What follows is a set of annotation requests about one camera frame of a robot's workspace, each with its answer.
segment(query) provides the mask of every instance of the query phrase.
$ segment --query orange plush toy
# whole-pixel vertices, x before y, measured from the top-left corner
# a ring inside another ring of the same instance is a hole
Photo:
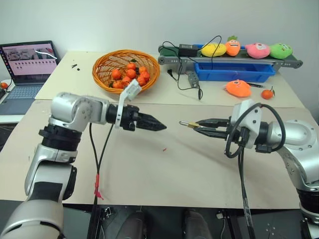
[[[250,85],[241,80],[228,82],[226,85],[226,90],[231,95],[237,97],[247,97],[251,95]]]
[[[230,56],[236,56],[240,51],[240,43],[236,36],[230,36],[225,44],[226,53]]]

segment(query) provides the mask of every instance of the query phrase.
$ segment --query beige tabletop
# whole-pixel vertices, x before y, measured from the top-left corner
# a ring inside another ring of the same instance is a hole
[[[119,96],[108,93],[95,84],[92,77],[92,67],[95,61],[103,56],[103,52],[79,52],[70,51],[63,57],[57,68],[49,77],[45,85],[37,94],[38,100],[52,100],[61,91],[71,92],[77,95],[92,95],[117,102]],[[180,91],[176,82],[166,72],[167,66],[161,66],[161,74],[156,84],[139,94],[133,103],[166,104],[166,105],[214,105],[233,106],[247,98],[237,98],[224,91],[226,82],[201,81],[203,98],[199,101],[197,90]],[[276,97],[271,100],[264,100],[260,94],[262,88],[251,87],[251,99],[256,102],[271,104],[273,107],[290,108],[304,107],[294,91],[284,78],[278,73],[263,83],[267,89],[272,86],[275,89]],[[180,87],[189,88],[186,75],[181,75]]]
[[[35,101],[0,153],[0,199],[25,200],[24,179],[38,131],[47,125],[51,101]],[[167,126],[153,132],[114,129],[101,166],[100,204],[242,208],[237,159],[224,156],[225,141],[208,138],[179,120],[228,118],[232,107],[135,104]],[[283,120],[299,119],[316,125],[304,108],[277,109]],[[263,120],[274,120],[263,110]],[[110,125],[94,125],[100,154]],[[75,190],[65,203],[91,204],[95,162],[88,129],[82,134],[74,166]],[[245,184],[253,209],[295,209],[299,200],[277,153],[245,151]]]

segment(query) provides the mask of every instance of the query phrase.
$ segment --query green plush toy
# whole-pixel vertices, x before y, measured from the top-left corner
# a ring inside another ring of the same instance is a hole
[[[277,59],[284,59],[293,53],[291,46],[287,44],[277,43],[269,47],[270,47],[270,56]]]

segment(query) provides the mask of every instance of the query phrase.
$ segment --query laptop screen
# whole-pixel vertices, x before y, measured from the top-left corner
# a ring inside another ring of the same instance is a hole
[[[19,82],[45,81],[58,63],[50,41],[1,45],[0,53],[11,77]]]

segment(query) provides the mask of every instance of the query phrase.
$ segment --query laptop keyboard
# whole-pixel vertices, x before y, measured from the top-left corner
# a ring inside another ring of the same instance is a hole
[[[42,86],[14,87],[6,99],[33,99]]]

